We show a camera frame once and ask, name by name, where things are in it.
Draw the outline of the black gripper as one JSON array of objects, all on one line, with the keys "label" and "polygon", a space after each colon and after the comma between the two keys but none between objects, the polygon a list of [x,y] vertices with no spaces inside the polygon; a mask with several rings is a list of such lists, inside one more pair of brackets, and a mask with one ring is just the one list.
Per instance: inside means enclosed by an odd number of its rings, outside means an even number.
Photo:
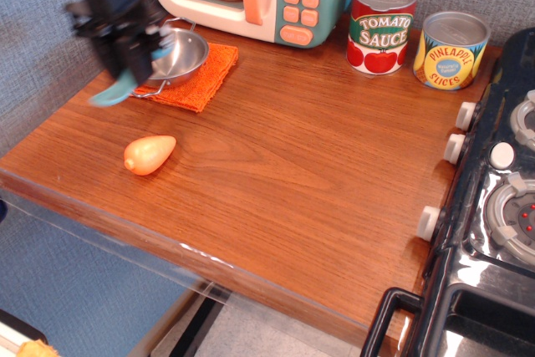
[{"label": "black gripper", "polygon": [[[123,70],[141,86],[153,74],[150,46],[168,46],[170,34],[158,27],[159,18],[149,0],[81,0],[65,6],[72,27],[82,38],[91,38],[99,61],[114,79]],[[120,38],[120,56],[112,41]]]}]

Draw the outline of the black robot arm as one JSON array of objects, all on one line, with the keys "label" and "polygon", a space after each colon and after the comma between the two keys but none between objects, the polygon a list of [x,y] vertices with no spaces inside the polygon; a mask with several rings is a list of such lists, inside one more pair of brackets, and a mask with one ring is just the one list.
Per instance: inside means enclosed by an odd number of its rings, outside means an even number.
[{"label": "black robot arm", "polygon": [[153,74],[164,48],[156,0],[82,0],[66,5],[77,36],[86,38],[103,67],[116,79],[131,74],[134,86]]}]

